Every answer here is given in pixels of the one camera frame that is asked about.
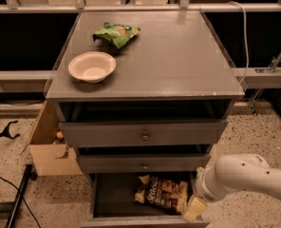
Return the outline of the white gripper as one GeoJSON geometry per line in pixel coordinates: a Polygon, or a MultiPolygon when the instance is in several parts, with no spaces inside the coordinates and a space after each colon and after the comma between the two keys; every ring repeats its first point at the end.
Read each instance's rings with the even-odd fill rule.
{"type": "Polygon", "coordinates": [[[197,169],[195,188],[200,198],[191,196],[182,214],[182,217],[188,222],[194,221],[208,208],[207,202],[217,202],[225,197],[224,189],[216,180],[213,167],[197,169]]]}

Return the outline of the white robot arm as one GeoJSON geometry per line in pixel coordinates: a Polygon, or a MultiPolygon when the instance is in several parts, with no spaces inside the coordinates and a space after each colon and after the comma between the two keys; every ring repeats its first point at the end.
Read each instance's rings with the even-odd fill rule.
{"type": "Polygon", "coordinates": [[[226,155],[211,167],[199,167],[194,194],[182,217],[192,222],[208,208],[208,202],[217,202],[242,191],[281,200],[281,169],[271,168],[263,157],[256,154],[226,155]]]}

